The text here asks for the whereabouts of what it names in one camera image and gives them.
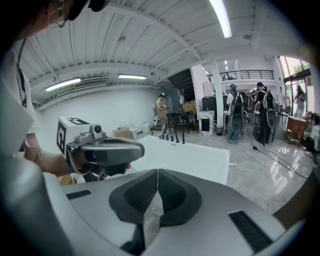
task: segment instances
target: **chair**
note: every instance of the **chair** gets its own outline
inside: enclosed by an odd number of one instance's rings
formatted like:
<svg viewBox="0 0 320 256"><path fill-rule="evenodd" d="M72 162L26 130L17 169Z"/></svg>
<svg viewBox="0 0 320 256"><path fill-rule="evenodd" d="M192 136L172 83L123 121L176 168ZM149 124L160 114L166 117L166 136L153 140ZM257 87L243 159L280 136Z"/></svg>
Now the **chair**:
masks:
<svg viewBox="0 0 320 256"><path fill-rule="evenodd" d="M274 110L275 110L275 113L277 114L277 123L279 124L279 122L280 122L280 115L281 115L281 112L282 112L282 105L280 105L280 104L275 104L275 105L274 105Z"/></svg>
<svg viewBox="0 0 320 256"><path fill-rule="evenodd" d="M287 106L285 109L282 110L282 112L280 113L282 115L282 125L286 124L290 113L291 113L291 106Z"/></svg>
<svg viewBox="0 0 320 256"><path fill-rule="evenodd" d="M245 96L242 96L242 99L243 99L243 110L244 110L244 113L245 113L245 120L248 121L248 123L250 123L250 120L251 118L250 117L247 117L247 114L249 114L250 110L249 110L249 96L245 95Z"/></svg>

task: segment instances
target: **glass door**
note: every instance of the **glass door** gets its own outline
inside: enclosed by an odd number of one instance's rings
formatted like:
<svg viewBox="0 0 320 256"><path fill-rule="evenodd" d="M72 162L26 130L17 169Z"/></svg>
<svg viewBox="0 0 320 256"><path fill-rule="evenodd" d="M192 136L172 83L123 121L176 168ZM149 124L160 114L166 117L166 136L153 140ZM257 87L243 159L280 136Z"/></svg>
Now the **glass door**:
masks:
<svg viewBox="0 0 320 256"><path fill-rule="evenodd" d="M293 99L296 98L297 94L298 94L298 85L301 86L302 91L307 94L307 87L306 87L306 82L304 79L300 79L300 80L296 80L296 81L292 81L292 97ZM298 105L298 100L295 99L293 101L293 115L296 116L297 113L297 105ZM307 102L304 102L304 111L307 110Z"/></svg>
<svg viewBox="0 0 320 256"><path fill-rule="evenodd" d="M314 85L312 83L311 75L308 75L306 78L306 86L307 86L307 110L310 112L315 111L315 92L314 92Z"/></svg>
<svg viewBox="0 0 320 256"><path fill-rule="evenodd" d="M283 109L285 109L287 106L291 106L291 113L290 115L292 115L292 111L293 111L293 91L292 91L292 85L291 82L286 82L285 83L285 94L289 97L289 102L287 102L287 98L284 98L284 102L283 102Z"/></svg>

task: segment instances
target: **column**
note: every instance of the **column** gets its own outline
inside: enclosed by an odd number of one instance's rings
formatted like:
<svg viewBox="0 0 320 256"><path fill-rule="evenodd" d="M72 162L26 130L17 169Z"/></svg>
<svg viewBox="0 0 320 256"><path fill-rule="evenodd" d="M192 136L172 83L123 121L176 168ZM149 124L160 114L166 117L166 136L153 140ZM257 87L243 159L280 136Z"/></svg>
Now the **column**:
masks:
<svg viewBox="0 0 320 256"><path fill-rule="evenodd" d="M210 62L212 78L214 81L216 98L216 126L224 126L224 99L222 94L222 84L220 81L218 66L215 60Z"/></svg>
<svg viewBox="0 0 320 256"><path fill-rule="evenodd" d="M199 119L200 118L199 113L202 111L202 98L205 96L203 83L205 82L209 83L209 79L207 77L206 72L202 68L201 64L192 66L190 68L190 71L191 71L194 96L195 96L196 113L197 113L196 115L197 115L197 119Z"/></svg>
<svg viewBox="0 0 320 256"><path fill-rule="evenodd" d="M320 114L320 73L319 69L310 64L310 73L313 85L314 112Z"/></svg>

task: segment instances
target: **fluorescent light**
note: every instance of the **fluorescent light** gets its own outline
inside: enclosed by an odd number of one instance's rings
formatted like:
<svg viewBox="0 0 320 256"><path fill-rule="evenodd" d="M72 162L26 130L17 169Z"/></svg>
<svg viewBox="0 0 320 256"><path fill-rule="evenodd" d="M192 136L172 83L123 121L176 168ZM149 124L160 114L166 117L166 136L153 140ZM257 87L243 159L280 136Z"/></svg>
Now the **fluorescent light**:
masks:
<svg viewBox="0 0 320 256"><path fill-rule="evenodd" d="M59 83L56 83L54 85L51 85L51 86L45 88L45 90L47 92L50 92L50 91L58 89L60 87L76 84L76 83L79 83L79 82L81 82L81 79L79 77L78 78L73 78L73 79L70 79L70 80L67 80L67 81L63 81L63 82L59 82Z"/></svg>
<svg viewBox="0 0 320 256"><path fill-rule="evenodd" d="M142 76L142 75L131 75L131 74L120 74L118 75L118 78L129 78L129 79L147 79L146 76Z"/></svg>
<svg viewBox="0 0 320 256"><path fill-rule="evenodd" d="M218 17L224 38L232 37L227 11L222 0L209 0Z"/></svg>

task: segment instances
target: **trash can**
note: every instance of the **trash can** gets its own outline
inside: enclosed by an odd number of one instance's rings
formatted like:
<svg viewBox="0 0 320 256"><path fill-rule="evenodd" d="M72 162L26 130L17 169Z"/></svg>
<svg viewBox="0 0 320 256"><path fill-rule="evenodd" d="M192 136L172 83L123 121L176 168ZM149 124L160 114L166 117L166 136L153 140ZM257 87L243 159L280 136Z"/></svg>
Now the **trash can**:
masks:
<svg viewBox="0 0 320 256"><path fill-rule="evenodd" d="M224 132L224 128L222 126L216 127L216 135L221 136L223 132Z"/></svg>

